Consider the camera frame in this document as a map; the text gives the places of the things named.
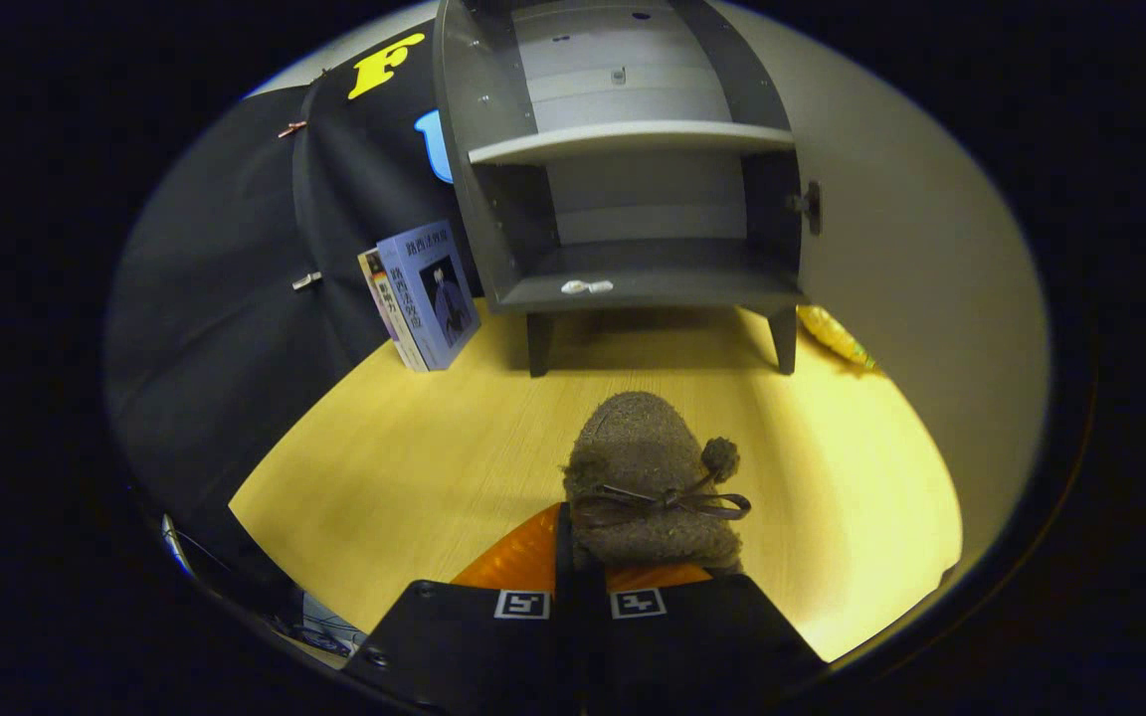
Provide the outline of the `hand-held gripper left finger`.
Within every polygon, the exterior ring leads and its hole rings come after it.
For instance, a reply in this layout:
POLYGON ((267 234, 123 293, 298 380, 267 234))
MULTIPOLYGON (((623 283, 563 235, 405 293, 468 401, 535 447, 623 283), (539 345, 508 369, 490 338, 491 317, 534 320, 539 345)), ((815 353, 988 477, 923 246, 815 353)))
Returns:
POLYGON ((541 509, 456 579, 410 582, 346 678, 413 715, 576 715, 567 511, 541 509))

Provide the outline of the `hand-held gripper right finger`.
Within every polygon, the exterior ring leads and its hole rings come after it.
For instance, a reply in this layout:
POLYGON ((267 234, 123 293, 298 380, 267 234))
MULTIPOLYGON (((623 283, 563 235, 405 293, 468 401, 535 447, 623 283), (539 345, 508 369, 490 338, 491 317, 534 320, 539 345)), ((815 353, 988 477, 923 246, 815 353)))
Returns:
POLYGON ((592 715, 764 715, 825 662, 746 575, 609 568, 588 638, 592 715))

